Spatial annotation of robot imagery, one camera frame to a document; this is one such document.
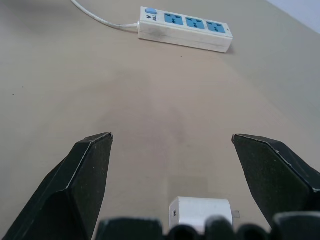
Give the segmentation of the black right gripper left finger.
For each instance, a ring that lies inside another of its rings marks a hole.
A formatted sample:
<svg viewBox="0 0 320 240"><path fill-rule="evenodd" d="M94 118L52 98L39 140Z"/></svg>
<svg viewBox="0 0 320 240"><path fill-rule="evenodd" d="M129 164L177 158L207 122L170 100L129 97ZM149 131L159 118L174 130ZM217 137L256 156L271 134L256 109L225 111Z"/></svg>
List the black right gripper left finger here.
<svg viewBox="0 0 320 240"><path fill-rule="evenodd" d="M90 240L105 196L110 132L77 142L43 179L5 240Z"/></svg>

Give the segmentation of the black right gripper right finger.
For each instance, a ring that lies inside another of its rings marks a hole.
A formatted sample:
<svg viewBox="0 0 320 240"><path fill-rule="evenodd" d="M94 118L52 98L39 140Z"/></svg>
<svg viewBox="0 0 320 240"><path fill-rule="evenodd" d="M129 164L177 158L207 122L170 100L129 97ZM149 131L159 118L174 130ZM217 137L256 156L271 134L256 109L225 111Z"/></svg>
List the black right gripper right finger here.
<svg viewBox="0 0 320 240"><path fill-rule="evenodd" d="M234 134L250 193L275 232L320 230L320 173L283 142Z"/></svg>

